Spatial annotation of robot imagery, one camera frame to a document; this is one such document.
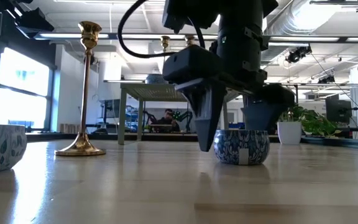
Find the exposed duct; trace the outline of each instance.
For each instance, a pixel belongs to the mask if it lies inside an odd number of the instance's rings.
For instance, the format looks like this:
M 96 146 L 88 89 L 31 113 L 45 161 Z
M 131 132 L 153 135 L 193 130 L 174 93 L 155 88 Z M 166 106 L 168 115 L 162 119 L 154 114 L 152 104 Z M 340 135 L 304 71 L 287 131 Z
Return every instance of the exposed duct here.
M 310 35 L 317 28 L 326 23 L 340 6 L 310 4 L 311 0 L 293 0 L 288 7 L 274 18 L 266 35 Z M 288 47 L 273 46 L 262 52 L 262 61 L 271 62 L 282 54 Z

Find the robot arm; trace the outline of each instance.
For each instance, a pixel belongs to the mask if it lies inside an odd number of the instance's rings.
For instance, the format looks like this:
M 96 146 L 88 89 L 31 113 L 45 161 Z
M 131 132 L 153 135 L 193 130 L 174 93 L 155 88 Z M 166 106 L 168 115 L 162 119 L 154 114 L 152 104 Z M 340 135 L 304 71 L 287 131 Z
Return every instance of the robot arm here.
M 177 114 L 177 113 L 173 113 L 173 119 L 182 122 L 184 119 L 188 118 L 188 121 L 186 123 L 186 132 L 190 133 L 190 123 L 191 120 L 193 119 L 193 113 L 191 111 L 186 111 L 183 114 L 180 113 Z
M 150 113 L 147 112 L 147 111 L 143 111 L 143 113 L 147 115 L 147 122 L 146 122 L 146 124 L 148 124 L 149 121 L 151 121 L 152 123 L 157 123 L 157 122 L 158 122 L 158 120 L 155 118 L 154 115 L 150 114 Z
M 200 28 L 209 28 L 220 14 L 218 39 L 211 51 L 191 45 L 177 53 L 153 55 L 132 52 L 122 39 L 125 21 L 144 2 L 137 0 L 124 14 L 118 26 L 118 41 L 135 57 L 171 55 L 164 63 L 163 77 L 174 83 L 191 105 L 202 151 L 211 148 L 227 92 L 243 94 L 248 102 L 244 113 L 252 114 L 247 118 L 264 121 L 245 120 L 247 129 L 268 130 L 294 104 L 292 91 L 264 85 L 267 73 L 260 69 L 261 51 L 268 48 L 262 35 L 262 18 L 278 6 L 276 0 L 166 0 L 162 21 L 165 27 L 178 33 L 185 24 L 194 26 L 200 46 L 204 46 Z

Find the ceramic bowl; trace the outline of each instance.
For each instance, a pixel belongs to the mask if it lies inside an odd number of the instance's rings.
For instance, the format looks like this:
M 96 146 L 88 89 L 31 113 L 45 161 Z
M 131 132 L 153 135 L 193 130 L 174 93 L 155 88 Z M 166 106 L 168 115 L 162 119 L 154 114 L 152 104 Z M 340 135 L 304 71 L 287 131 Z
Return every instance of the ceramic bowl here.
M 166 84 L 167 81 L 161 74 L 149 74 L 145 80 L 146 84 Z
M 0 125 L 0 171 L 16 165 L 23 158 L 26 146 L 24 126 Z
M 216 157 L 225 164 L 258 165 L 269 154 L 267 131 L 217 130 L 214 138 Z

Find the table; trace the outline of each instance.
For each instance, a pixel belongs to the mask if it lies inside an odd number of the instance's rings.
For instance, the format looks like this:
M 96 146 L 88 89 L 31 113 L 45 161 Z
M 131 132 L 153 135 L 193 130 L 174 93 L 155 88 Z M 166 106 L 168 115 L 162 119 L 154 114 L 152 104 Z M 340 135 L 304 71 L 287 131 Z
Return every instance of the table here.
M 121 83 L 121 98 L 119 105 L 119 124 L 125 124 L 127 94 L 139 101 L 139 115 L 137 125 L 137 140 L 142 139 L 143 102 L 145 101 L 170 101 L 187 102 L 183 95 L 175 90 L 172 84 L 145 84 L 145 83 Z M 233 100 L 240 94 L 234 90 L 228 91 L 223 103 L 224 128 L 229 128 L 227 121 L 227 102 Z M 124 144 L 125 125 L 119 125 L 118 144 Z

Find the wooden table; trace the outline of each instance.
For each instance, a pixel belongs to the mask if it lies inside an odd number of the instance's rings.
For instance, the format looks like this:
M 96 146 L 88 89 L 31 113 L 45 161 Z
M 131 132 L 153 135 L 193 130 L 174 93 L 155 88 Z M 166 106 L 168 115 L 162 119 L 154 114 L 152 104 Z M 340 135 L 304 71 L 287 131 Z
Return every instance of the wooden table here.
M 119 124 L 125 124 L 126 120 L 126 104 L 127 94 L 139 101 L 139 115 L 137 125 L 137 139 L 142 137 L 143 123 L 143 102 L 145 101 L 169 101 L 169 102 L 187 102 L 183 95 L 175 90 L 171 84 L 145 84 L 145 83 L 121 83 L 121 98 L 119 107 Z M 227 129 L 229 123 L 227 121 L 227 102 L 239 96 L 236 91 L 228 91 L 223 103 L 223 121 L 224 127 Z M 124 144 L 125 125 L 119 125 L 118 144 Z
M 261 166 L 221 164 L 197 142 L 73 140 L 27 145 L 0 172 L 0 224 L 358 224 L 358 149 L 270 145 Z

